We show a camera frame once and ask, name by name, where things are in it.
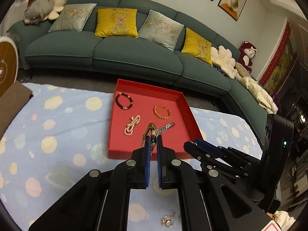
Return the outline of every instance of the silver watch strap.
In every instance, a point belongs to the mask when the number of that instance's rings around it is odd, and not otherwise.
[[[168,123],[167,125],[163,126],[162,128],[159,128],[156,130],[156,135],[159,136],[169,128],[172,128],[175,125],[174,122]]]

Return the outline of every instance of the bed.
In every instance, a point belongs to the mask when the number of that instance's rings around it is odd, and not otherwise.
[[[122,160],[107,158],[113,94],[34,83],[24,86],[34,96],[0,141],[0,199],[18,226],[27,231],[91,169],[114,169]],[[243,119],[191,110],[205,140],[261,158],[257,139]],[[201,169],[197,160],[185,161]],[[156,167],[152,161],[148,189],[131,191],[127,230],[163,230],[164,215],[172,210],[180,214],[177,191],[158,188]],[[172,229],[181,230],[180,219]]]

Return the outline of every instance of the red teddy bear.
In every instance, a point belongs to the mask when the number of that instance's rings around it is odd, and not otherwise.
[[[249,67],[252,65],[251,59],[257,55],[257,49],[250,42],[244,41],[240,47],[241,55],[238,58],[238,62],[244,66],[244,68],[251,73],[252,69]]]

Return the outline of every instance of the gray stuffed animal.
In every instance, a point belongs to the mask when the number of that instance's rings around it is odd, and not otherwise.
[[[54,8],[54,0],[36,0],[25,11],[23,21],[25,24],[38,24],[47,19]]]

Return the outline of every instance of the red box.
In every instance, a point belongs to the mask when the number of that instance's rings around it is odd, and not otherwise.
[[[115,101],[113,102],[108,158],[130,159],[133,150],[141,147],[142,136],[149,123],[154,122],[156,128],[161,128],[170,122],[175,125],[162,134],[165,147],[172,148],[178,159],[190,159],[191,156],[184,151],[183,145],[195,138],[202,138],[196,120],[181,92],[164,89],[138,82],[118,79],[115,96],[124,92],[132,97],[134,104],[128,110],[123,110]],[[128,98],[119,97],[119,102],[124,107],[129,105]],[[171,111],[171,117],[167,120],[155,116],[153,109],[156,105],[165,105],[166,109],[157,108],[161,116],[168,116],[167,109]],[[140,115],[140,122],[134,126],[131,136],[124,134],[124,129],[130,123],[130,117]],[[151,160],[157,159],[154,149]]]

